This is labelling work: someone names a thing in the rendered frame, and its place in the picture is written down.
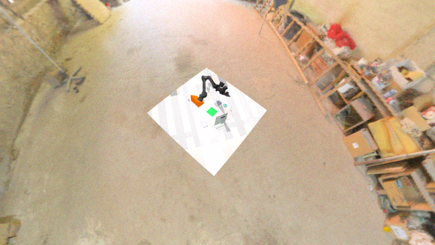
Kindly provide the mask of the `green flat square patch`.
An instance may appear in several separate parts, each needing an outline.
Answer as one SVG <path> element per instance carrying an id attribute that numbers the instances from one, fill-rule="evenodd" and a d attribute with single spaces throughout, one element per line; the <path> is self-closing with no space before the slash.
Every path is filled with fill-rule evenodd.
<path id="1" fill-rule="evenodd" d="M 211 116 L 214 116 L 217 113 L 217 111 L 211 107 L 210 109 L 207 110 L 207 113 L 210 114 Z"/>

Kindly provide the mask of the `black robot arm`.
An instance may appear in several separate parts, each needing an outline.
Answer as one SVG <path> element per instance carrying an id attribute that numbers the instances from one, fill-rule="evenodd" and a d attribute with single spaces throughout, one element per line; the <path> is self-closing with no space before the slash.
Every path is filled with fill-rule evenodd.
<path id="1" fill-rule="evenodd" d="M 225 83 L 220 82 L 219 84 L 216 84 L 216 83 L 214 83 L 214 81 L 211 79 L 210 76 L 202 76 L 202 93 L 199 94 L 199 98 L 197 99 L 201 102 L 202 102 L 203 98 L 205 98 L 207 96 L 207 92 L 205 89 L 205 83 L 206 83 L 207 79 L 210 81 L 210 83 L 212 84 L 213 88 L 216 89 L 216 91 L 219 91 L 220 89 L 223 89 L 223 90 L 228 89 L 227 86 L 224 86 Z"/>

